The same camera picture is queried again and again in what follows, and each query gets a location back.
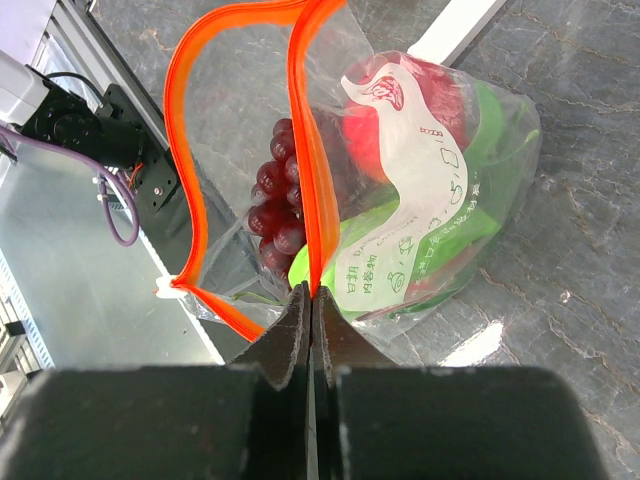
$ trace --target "table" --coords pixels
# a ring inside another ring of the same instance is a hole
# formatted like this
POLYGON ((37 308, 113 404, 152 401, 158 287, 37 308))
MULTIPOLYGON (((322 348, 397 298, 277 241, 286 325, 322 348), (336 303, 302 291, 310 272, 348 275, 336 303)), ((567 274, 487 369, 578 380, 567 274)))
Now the table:
MULTIPOLYGON (((93 15, 162 105, 180 37, 224 3, 98 0, 93 15)), ((375 50, 406 51, 446 1, 350 4, 375 50)), ((564 377, 615 479, 640 476, 638 31, 637 0, 510 0, 457 61, 537 103, 536 180, 467 288, 382 345, 402 364, 464 363, 469 339, 497 332, 497 349, 468 361, 564 377)))

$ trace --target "gray marble tabletop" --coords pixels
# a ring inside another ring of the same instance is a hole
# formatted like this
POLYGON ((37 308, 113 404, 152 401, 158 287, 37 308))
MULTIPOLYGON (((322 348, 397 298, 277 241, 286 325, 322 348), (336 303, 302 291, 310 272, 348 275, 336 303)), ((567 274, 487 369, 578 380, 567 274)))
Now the gray marble tabletop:
MULTIPOLYGON (((93 14, 161 105, 180 37, 223 3, 99 0, 93 14)), ((375 50, 406 51, 446 0, 350 4, 375 50)), ((387 347, 401 363, 437 364, 497 329, 483 362, 557 372, 611 478, 639 478, 640 1, 509 0, 454 66, 536 102, 542 155, 522 211, 471 283, 387 347)))

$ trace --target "red logo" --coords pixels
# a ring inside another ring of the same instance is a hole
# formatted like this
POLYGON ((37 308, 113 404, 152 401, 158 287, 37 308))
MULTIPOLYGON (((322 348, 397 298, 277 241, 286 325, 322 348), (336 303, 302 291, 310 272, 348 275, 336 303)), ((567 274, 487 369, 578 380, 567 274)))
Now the red logo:
POLYGON ((362 95, 373 95, 374 100, 388 100, 398 112, 404 107, 404 93, 402 86, 394 77, 381 77, 366 90, 360 90, 362 95))

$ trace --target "green object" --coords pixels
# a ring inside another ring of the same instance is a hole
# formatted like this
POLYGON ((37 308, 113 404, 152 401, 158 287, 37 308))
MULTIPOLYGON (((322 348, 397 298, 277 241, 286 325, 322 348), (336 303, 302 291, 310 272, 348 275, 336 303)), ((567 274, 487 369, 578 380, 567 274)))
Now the green object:
MULTIPOLYGON (((513 203, 520 186, 520 176, 509 160, 520 154, 526 146, 535 140, 538 130, 522 133, 518 127, 527 112, 528 105, 521 103, 512 118, 505 120, 504 110, 497 95, 484 83, 476 83, 476 95, 480 112, 480 121, 476 135, 464 152, 470 186, 482 184, 483 191, 469 188, 465 203, 458 213, 447 223, 431 231, 419 243, 418 254, 412 269, 409 290, 412 286, 428 282, 438 270, 451 262, 466 262, 463 252, 467 247, 482 239, 488 241, 496 235, 505 219, 505 209, 513 203)), ((360 215, 345 220, 340 225, 341 243, 344 249, 360 240, 369 232, 386 222, 398 208, 397 194, 392 200, 372 208, 360 215)), ((296 256, 289 271, 292 286, 309 279, 309 256, 305 246, 296 256)), ((321 282, 332 292, 335 288, 335 265, 331 264, 321 282)), ((430 308, 445 300, 456 290, 444 290, 429 300, 406 307, 403 311, 418 311, 430 308)), ((347 319, 354 319, 368 312, 346 312, 347 319)))

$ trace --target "bunch of grapes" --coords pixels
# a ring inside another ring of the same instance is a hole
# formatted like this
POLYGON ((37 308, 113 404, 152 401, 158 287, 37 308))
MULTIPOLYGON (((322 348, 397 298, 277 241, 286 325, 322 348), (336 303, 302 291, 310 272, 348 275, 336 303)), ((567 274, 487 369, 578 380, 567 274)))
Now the bunch of grapes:
POLYGON ((245 228, 262 237, 262 264, 286 279, 295 255, 307 242, 291 119, 278 120, 273 127, 271 155, 273 159, 258 169, 245 228))

